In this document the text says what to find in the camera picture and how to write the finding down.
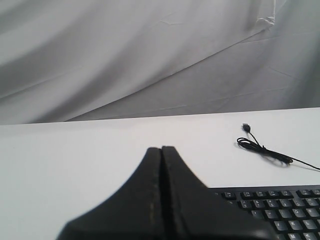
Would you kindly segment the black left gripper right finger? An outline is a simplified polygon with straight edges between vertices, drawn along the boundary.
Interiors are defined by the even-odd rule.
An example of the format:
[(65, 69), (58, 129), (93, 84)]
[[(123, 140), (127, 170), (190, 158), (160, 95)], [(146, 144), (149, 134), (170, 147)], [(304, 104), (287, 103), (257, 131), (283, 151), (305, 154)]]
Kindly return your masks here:
[(165, 223), (174, 240), (274, 240), (269, 223), (213, 193), (173, 146), (161, 149)]

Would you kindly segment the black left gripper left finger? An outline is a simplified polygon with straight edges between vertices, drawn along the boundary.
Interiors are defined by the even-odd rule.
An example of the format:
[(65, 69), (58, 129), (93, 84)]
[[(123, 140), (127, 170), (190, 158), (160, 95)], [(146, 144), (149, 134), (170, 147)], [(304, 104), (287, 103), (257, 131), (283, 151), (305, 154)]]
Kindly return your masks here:
[(69, 221), (59, 240), (164, 240), (162, 154), (148, 148), (130, 178), (108, 199)]

